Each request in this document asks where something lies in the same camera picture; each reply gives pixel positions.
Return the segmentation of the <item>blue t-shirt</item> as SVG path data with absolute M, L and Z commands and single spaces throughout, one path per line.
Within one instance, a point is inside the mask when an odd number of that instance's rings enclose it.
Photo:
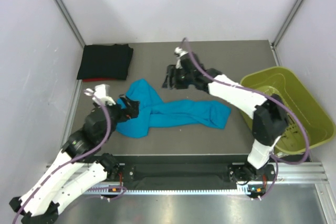
M 202 124 L 215 129 L 224 129 L 231 114 L 231 108 L 218 101 L 163 102 L 145 79 L 133 82 L 126 96 L 140 102 L 139 115 L 135 119 L 118 123 L 116 131 L 131 138 L 145 137 L 153 127 Z

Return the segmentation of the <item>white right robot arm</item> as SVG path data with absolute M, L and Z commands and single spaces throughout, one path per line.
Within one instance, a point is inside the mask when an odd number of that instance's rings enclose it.
M 162 87 L 187 89 L 194 86 L 244 112 L 252 120 L 251 132 L 254 137 L 244 170 L 248 178 L 258 179 L 264 174 L 270 154 L 289 124 L 280 96 L 274 94 L 265 98 L 261 94 L 245 90 L 239 83 L 214 68 L 205 69 L 201 63 L 194 66 L 193 63 L 199 61 L 195 53 L 189 54 L 182 48 L 176 48 L 174 54 L 177 62 L 167 67 Z

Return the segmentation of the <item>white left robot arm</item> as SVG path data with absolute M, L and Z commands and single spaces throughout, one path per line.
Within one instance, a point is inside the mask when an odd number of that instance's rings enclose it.
M 139 115 L 139 101 L 126 95 L 119 98 L 92 92 L 94 108 L 82 128 L 73 132 L 39 181 L 22 196 L 9 202 L 16 212 L 13 223 L 55 223 L 60 214 L 79 196 L 104 180 L 119 177 L 120 165 L 108 153 L 96 156 L 116 130 L 117 124 Z

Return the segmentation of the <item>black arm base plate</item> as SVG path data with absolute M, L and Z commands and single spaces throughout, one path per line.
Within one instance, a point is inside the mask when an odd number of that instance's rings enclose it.
M 272 163 L 254 178 L 244 167 L 247 155 L 116 155 L 120 168 L 108 182 L 128 190 L 217 190 L 245 183 L 269 185 L 275 177 Z

